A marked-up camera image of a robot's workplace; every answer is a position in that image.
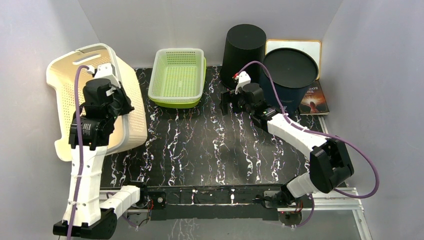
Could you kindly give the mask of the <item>cream perforated laundry basket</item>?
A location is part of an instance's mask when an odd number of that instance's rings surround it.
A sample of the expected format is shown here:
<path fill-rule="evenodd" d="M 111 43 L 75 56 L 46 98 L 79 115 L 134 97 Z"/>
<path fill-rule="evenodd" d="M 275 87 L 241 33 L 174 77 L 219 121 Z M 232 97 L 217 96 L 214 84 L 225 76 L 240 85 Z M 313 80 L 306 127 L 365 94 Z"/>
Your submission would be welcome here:
<path fill-rule="evenodd" d="M 46 69 L 46 83 L 55 90 L 61 138 L 54 142 L 58 158 L 64 162 L 72 160 L 69 144 L 70 126 L 76 111 L 75 76 L 80 65 L 97 68 L 112 64 L 115 75 L 131 100 L 134 110 L 119 116 L 114 131 L 109 137 L 107 154 L 116 154 L 143 145 L 148 137 L 145 106 L 135 70 L 119 58 L 115 51 L 104 43 L 81 47 L 53 60 Z"/>

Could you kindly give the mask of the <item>black ribbed bucket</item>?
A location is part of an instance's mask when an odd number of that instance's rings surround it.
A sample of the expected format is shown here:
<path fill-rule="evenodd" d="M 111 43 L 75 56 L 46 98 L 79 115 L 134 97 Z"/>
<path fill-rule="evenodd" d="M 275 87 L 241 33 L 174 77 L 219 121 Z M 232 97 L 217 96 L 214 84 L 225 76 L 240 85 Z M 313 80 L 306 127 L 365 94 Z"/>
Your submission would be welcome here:
<path fill-rule="evenodd" d="M 253 24 L 238 24 L 228 30 L 219 74 L 225 87 L 235 89 L 237 83 L 233 76 L 246 64 L 263 61 L 266 41 L 266 33 Z"/>

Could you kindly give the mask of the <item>large dark blue bucket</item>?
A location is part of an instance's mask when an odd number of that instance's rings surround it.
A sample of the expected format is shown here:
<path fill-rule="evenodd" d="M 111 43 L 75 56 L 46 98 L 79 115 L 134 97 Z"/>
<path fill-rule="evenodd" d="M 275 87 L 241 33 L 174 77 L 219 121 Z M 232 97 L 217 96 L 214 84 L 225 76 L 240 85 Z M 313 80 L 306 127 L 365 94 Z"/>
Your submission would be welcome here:
<path fill-rule="evenodd" d="M 294 48 L 278 48 L 264 57 L 278 99 L 289 115 L 294 115 L 319 69 L 308 54 Z"/>

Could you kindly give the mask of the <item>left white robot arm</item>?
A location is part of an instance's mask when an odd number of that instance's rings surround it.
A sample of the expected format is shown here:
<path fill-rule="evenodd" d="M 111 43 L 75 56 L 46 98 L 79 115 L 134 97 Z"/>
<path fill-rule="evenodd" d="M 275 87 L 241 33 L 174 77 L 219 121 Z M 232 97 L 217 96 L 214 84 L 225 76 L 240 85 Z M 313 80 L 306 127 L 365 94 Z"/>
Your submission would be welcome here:
<path fill-rule="evenodd" d="M 69 143 L 72 155 L 69 197 L 62 220 L 53 225 L 56 236 L 108 240 L 117 220 L 132 205 L 144 208 L 149 194 L 137 186 L 123 186 L 100 200 L 101 176 L 110 135 L 119 116 L 134 110 L 125 91 L 109 79 L 89 80 L 82 89 L 85 101 L 76 105 Z"/>

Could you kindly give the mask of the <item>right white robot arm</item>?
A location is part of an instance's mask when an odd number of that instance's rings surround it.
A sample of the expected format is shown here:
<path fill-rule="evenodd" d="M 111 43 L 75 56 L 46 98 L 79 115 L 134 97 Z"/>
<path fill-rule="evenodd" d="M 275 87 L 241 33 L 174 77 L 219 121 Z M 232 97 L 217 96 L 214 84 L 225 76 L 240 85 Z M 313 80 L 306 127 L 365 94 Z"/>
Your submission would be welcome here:
<path fill-rule="evenodd" d="M 273 196 L 261 196 L 265 202 L 295 207 L 302 196 L 329 193 L 354 174 L 354 167 L 344 142 L 292 121 L 287 113 L 269 105 L 257 83 L 221 93 L 220 109 L 224 115 L 232 106 L 233 113 L 245 112 L 252 123 L 265 132 L 295 147 L 309 161 L 309 171 L 292 178 Z"/>

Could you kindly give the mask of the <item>green and white strainer basket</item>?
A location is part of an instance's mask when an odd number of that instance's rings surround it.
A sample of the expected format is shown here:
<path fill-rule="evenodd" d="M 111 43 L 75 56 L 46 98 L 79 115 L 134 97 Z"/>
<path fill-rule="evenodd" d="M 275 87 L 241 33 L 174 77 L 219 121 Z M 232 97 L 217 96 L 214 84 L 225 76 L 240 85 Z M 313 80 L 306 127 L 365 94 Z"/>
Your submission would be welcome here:
<path fill-rule="evenodd" d="M 206 58 L 199 48 L 164 48 L 156 52 L 148 97 L 156 105 L 190 109 L 202 98 Z"/>

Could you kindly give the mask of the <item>book Three Days to See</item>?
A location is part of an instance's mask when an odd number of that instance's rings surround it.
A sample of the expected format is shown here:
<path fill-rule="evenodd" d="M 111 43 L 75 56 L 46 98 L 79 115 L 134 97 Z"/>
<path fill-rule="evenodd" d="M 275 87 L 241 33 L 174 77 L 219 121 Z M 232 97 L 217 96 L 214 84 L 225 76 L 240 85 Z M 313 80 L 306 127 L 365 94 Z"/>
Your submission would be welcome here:
<path fill-rule="evenodd" d="M 330 113 L 318 79 L 309 86 L 298 107 L 298 112 L 300 115 L 328 115 Z"/>

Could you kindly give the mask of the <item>small whiteboard yellow frame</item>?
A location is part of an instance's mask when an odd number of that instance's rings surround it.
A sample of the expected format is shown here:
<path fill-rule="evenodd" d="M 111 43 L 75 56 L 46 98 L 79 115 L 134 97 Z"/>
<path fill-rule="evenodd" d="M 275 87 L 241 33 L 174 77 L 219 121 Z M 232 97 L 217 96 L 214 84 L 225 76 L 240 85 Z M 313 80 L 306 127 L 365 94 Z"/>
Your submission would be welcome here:
<path fill-rule="evenodd" d="M 316 79 L 320 79 L 322 43 L 319 40 L 268 39 L 265 44 L 265 55 L 273 50 L 281 48 L 295 49 L 309 55 L 314 60 L 318 68 Z"/>

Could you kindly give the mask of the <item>aluminium base frame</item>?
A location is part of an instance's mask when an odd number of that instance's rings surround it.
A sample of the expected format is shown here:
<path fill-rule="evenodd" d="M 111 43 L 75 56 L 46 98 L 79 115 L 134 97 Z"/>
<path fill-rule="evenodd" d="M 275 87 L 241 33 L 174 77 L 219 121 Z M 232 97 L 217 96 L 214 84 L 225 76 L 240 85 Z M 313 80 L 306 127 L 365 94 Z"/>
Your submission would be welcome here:
<path fill-rule="evenodd" d="M 322 136 L 340 140 L 345 143 L 346 148 L 350 145 L 349 142 L 341 139 L 338 136 L 329 135 L 323 132 L 316 132 L 310 129 L 309 133 L 321 133 Z M 230 208 L 244 205 L 261 205 L 266 209 L 283 210 L 286 214 L 298 214 L 300 212 L 301 202 L 303 200 L 310 201 L 312 205 L 315 205 L 317 200 L 322 200 L 327 206 L 334 206 L 336 201 L 341 202 L 343 205 L 347 205 L 350 199 L 359 200 L 361 198 L 360 195 L 349 193 L 346 191 L 346 189 L 339 189 L 339 186 L 337 186 L 329 193 L 323 193 L 321 191 L 317 191 L 315 193 L 308 193 L 298 198 L 296 201 L 289 205 L 284 205 L 277 202 L 263 201 L 263 199 L 261 198 L 262 196 L 271 197 L 277 194 L 281 190 L 281 187 L 283 185 L 274 185 L 263 193 L 259 193 L 258 185 L 181 186 L 179 188 L 180 195 L 191 195 L 191 199 L 188 201 L 180 200 L 177 205 L 184 207 L 222 206 Z M 153 210 L 163 210 L 167 205 L 174 204 L 173 201 L 169 200 L 165 187 L 146 186 L 142 183 L 134 183 L 124 186 L 136 186 L 140 188 L 140 200 L 139 202 L 132 205 L 130 208 L 138 207 L 141 209 L 145 209 L 148 213 L 151 213 Z M 114 194 L 119 190 L 102 190 L 100 188 L 101 202 L 104 202 L 110 194 Z"/>

